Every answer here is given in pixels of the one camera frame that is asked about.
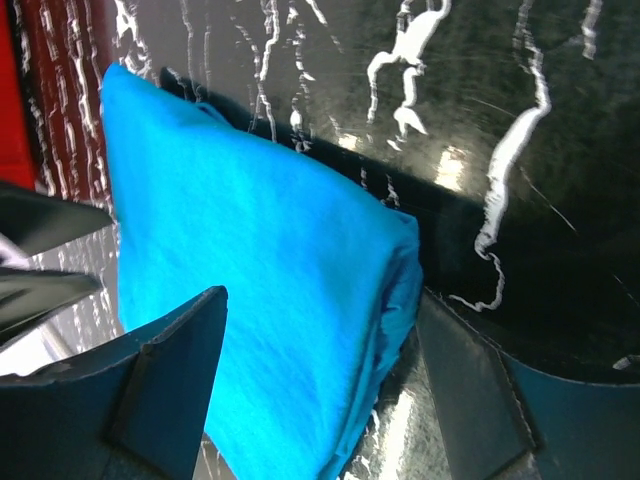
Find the red plastic bin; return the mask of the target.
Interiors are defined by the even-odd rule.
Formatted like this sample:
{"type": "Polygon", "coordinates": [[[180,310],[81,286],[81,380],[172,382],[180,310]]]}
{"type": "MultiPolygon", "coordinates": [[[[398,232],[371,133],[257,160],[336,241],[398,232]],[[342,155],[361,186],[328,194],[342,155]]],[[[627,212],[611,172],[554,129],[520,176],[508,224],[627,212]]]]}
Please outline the red plastic bin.
{"type": "Polygon", "coordinates": [[[34,190],[35,161],[31,155],[25,109],[6,1],[1,2],[1,180],[34,190]]]}

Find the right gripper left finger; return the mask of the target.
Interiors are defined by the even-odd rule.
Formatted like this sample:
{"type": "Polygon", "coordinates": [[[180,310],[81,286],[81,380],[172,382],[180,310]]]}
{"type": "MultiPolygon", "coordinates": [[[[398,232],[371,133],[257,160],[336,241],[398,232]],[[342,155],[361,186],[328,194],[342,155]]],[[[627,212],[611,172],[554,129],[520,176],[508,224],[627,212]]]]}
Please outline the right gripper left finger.
{"type": "Polygon", "coordinates": [[[4,479],[190,479],[227,290],[27,375],[1,379],[4,479]]]}

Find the blue t shirt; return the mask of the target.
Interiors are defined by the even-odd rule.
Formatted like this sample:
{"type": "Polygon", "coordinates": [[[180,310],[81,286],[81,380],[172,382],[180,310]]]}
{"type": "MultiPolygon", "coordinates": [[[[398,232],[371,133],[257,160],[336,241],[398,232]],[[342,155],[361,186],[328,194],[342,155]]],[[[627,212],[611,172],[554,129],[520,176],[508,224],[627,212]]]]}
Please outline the blue t shirt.
{"type": "Polygon", "coordinates": [[[102,122],[132,330],[228,293],[205,430],[239,479],[335,479],[415,323],[416,219],[111,65],[102,122]]]}

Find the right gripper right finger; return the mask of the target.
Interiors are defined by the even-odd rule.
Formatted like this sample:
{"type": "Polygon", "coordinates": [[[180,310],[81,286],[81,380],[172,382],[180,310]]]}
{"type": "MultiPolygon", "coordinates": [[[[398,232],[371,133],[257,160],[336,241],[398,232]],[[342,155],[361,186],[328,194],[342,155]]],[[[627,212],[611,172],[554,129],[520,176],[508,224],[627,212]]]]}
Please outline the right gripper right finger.
{"type": "Polygon", "coordinates": [[[417,333],[455,479],[636,479],[639,361],[524,362],[424,291],[417,333]]]}

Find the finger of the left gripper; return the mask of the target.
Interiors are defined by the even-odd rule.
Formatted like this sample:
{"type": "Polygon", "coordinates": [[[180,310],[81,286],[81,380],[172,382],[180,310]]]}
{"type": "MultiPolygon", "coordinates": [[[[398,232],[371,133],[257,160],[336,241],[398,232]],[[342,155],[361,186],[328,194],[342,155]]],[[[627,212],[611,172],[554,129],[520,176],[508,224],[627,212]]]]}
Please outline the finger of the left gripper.
{"type": "Polygon", "coordinates": [[[28,256],[112,225],[109,213],[1,182],[1,234],[28,256]]]}
{"type": "Polygon", "coordinates": [[[102,288],[92,275],[1,270],[1,332],[23,333],[102,288]]]}

